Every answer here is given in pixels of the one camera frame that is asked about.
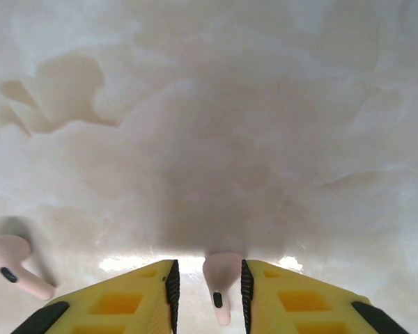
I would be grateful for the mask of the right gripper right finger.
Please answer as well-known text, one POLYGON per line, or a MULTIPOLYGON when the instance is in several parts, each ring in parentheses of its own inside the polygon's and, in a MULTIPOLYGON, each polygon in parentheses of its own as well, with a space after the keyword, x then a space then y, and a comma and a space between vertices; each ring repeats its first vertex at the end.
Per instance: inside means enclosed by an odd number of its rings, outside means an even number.
POLYGON ((245 331, 275 333, 404 333, 365 296, 260 260, 243 260, 245 331))

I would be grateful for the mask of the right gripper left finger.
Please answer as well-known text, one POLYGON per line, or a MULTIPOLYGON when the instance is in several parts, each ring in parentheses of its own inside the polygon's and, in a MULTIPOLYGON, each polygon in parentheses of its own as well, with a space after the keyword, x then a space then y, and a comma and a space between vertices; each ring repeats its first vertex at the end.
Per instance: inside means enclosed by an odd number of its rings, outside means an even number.
POLYGON ((161 260, 60 296, 15 333, 176 333, 177 260, 161 260))

